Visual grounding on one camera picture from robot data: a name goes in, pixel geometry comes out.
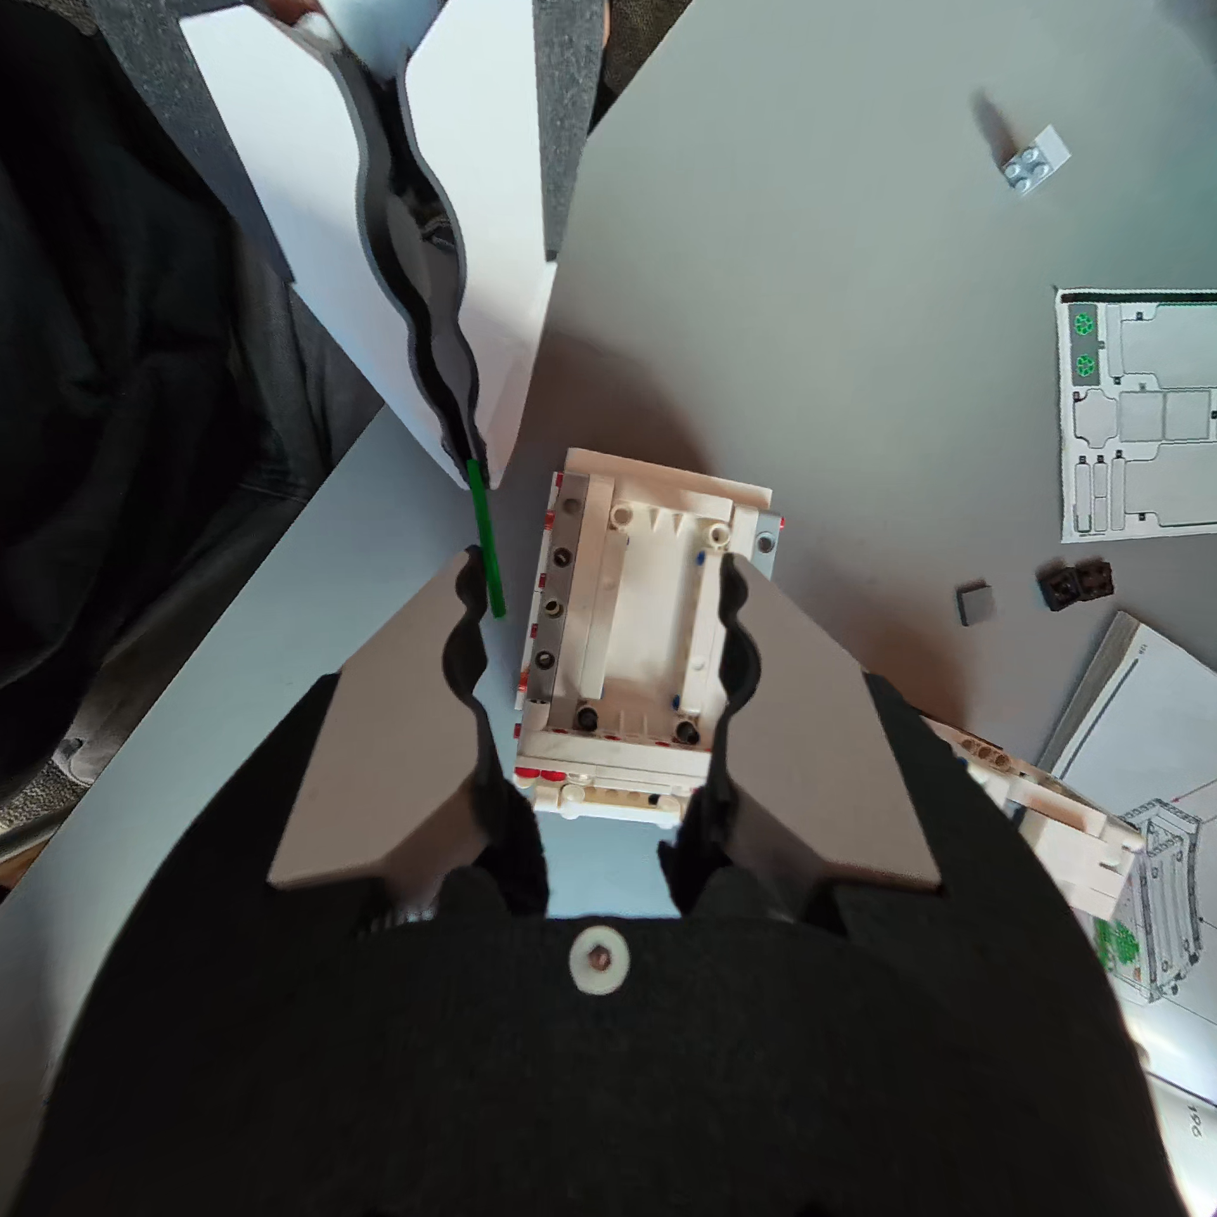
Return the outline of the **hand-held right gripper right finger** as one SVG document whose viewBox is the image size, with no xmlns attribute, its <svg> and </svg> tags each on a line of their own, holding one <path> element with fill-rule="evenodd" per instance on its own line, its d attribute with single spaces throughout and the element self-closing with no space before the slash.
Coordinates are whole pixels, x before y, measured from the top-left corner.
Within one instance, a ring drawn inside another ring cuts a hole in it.
<svg viewBox="0 0 1217 1217">
<path fill-rule="evenodd" d="M 838 891 L 938 895 L 941 868 L 864 667 L 741 556 L 722 564 L 725 709 L 707 779 L 661 866 L 683 916 L 833 918 Z"/>
</svg>

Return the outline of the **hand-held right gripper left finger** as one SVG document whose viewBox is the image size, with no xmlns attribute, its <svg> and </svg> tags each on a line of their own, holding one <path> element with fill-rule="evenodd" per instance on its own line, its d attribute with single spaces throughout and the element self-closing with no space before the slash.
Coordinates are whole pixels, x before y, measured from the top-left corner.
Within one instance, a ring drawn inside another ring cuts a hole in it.
<svg viewBox="0 0 1217 1217">
<path fill-rule="evenodd" d="M 487 610 L 484 552 L 469 546 L 344 664 L 266 876 L 274 889 L 374 881 L 419 916 L 451 873 L 479 866 L 509 911 L 548 911 L 538 816 L 477 696 Z"/>
</svg>

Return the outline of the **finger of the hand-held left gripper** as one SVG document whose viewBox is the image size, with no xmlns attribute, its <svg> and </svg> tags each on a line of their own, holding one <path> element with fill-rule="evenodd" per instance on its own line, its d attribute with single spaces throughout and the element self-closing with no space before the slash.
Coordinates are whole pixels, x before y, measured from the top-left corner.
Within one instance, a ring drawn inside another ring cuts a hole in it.
<svg viewBox="0 0 1217 1217">
<path fill-rule="evenodd" d="M 556 268 L 546 258 L 535 12 L 445 4 L 398 79 L 456 253 L 435 263 L 439 366 L 495 491 L 517 445 Z"/>
<path fill-rule="evenodd" d="M 434 313 L 392 234 L 392 147 L 355 57 L 250 5 L 179 28 L 297 295 L 460 485 L 474 459 Z"/>
</svg>

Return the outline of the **white lego container body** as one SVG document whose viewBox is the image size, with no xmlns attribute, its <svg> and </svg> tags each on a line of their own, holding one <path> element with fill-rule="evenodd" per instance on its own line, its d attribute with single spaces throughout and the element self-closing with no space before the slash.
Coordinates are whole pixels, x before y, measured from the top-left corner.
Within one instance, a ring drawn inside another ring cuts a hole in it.
<svg viewBox="0 0 1217 1217">
<path fill-rule="evenodd" d="M 783 527 L 770 488 L 569 449 L 516 699 L 537 813 L 680 826 L 725 709 L 724 559 L 772 577 Z"/>
</svg>

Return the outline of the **green striped lego tile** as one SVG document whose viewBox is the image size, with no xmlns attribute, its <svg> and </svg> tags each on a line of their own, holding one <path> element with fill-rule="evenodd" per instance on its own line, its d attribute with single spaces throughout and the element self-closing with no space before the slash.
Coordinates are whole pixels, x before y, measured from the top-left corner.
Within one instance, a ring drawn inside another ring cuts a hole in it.
<svg viewBox="0 0 1217 1217">
<path fill-rule="evenodd" d="M 508 617 L 508 599 L 503 586 L 490 490 L 479 459 L 471 459 L 466 464 L 466 478 L 474 499 L 489 606 L 497 620 L 505 620 Z"/>
</svg>

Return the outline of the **white green lego truck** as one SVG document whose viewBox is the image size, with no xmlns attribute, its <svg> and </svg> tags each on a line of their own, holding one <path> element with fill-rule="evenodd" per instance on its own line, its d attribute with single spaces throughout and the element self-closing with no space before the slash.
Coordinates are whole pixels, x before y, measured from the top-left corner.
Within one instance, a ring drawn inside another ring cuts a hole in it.
<svg viewBox="0 0 1217 1217">
<path fill-rule="evenodd" d="M 923 718 L 1033 849 L 1079 913 L 1110 921 L 1147 839 L 1055 776 L 952 725 Z"/>
</svg>

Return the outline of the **dark brown lego bricks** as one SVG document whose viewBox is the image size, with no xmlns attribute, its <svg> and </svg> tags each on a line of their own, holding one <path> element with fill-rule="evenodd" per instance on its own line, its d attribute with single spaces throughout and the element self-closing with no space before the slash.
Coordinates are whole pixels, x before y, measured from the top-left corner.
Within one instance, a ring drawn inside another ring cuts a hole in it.
<svg viewBox="0 0 1217 1217">
<path fill-rule="evenodd" d="M 1054 614 L 1116 594 L 1115 570 L 1102 557 L 1076 564 L 1050 562 L 1036 572 L 1036 583 L 1045 607 Z"/>
</svg>

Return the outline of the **lego instruction booklet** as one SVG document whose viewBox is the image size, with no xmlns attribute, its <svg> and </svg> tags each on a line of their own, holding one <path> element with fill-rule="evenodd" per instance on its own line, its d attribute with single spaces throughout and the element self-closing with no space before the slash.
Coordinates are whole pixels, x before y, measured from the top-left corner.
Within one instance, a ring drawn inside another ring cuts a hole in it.
<svg viewBox="0 0 1217 1217">
<path fill-rule="evenodd" d="M 1084 924 L 1147 1055 L 1177 1171 L 1215 1193 L 1215 672 L 1118 614 L 1042 767 L 1144 839 L 1116 910 Z"/>
</svg>

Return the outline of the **lego sticker sheet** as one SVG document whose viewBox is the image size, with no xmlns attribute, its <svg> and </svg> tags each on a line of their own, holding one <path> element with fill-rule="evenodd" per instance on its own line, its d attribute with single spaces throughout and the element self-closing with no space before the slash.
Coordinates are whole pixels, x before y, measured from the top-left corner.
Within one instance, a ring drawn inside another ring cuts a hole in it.
<svg viewBox="0 0 1217 1217">
<path fill-rule="evenodd" d="M 1216 293 L 1057 295 L 1062 541 L 1216 533 Z"/>
</svg>

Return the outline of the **light grey lego plate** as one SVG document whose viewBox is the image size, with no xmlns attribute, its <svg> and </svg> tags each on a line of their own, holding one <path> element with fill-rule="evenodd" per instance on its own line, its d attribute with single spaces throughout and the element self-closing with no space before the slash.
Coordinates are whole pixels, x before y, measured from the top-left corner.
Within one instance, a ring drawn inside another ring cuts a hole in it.
<svg viewBox="0 0 1217 1217">
<path fill-rule="evenodd" d="M 1000 171 L 1012 190 L 1021 197 L 1037 190 L 1071 160 L 1071 148 L 1055 126 L 1044 129 L 1034 142 L 1007 160 Z"/>
</svg>

